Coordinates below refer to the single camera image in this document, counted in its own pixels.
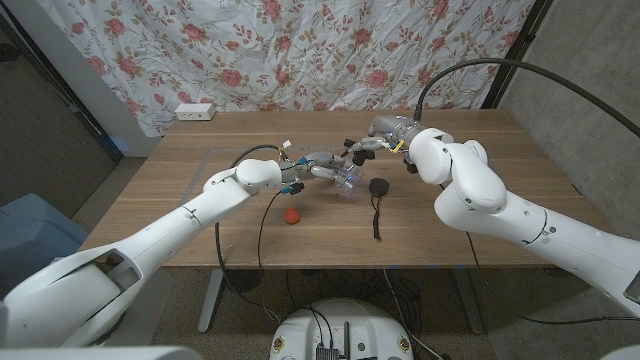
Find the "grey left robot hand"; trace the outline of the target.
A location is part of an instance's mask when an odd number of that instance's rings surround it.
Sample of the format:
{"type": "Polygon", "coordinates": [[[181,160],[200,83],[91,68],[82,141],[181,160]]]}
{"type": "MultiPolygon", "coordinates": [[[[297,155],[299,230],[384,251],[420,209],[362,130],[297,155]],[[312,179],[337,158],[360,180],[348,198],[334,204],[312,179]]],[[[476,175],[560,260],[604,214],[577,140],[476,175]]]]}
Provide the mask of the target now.
{"type": "Polygon", "coordinates": [[[298,179],[331,180],[336,192],[341,196],[350,195],[363,177],[361,168],[352,161],[324,151],[300,158],[294,169],[298,179]]]}

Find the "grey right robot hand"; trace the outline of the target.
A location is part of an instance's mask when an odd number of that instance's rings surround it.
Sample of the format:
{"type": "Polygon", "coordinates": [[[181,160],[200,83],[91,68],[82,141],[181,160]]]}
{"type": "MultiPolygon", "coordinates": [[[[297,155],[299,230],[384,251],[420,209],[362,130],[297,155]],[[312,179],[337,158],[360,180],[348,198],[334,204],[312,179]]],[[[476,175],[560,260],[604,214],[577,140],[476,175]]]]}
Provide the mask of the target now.
{"type": "Polygon", "coordinates": [[[387,149],[391,152],[402,152],[409,149],[409,145],[416,135],[424,131],[425,127],[412,118],[400,115],[376,116],[370,123],[367,136],[362,140],[345,141],[346,152],[377,151],[387,149]]]}

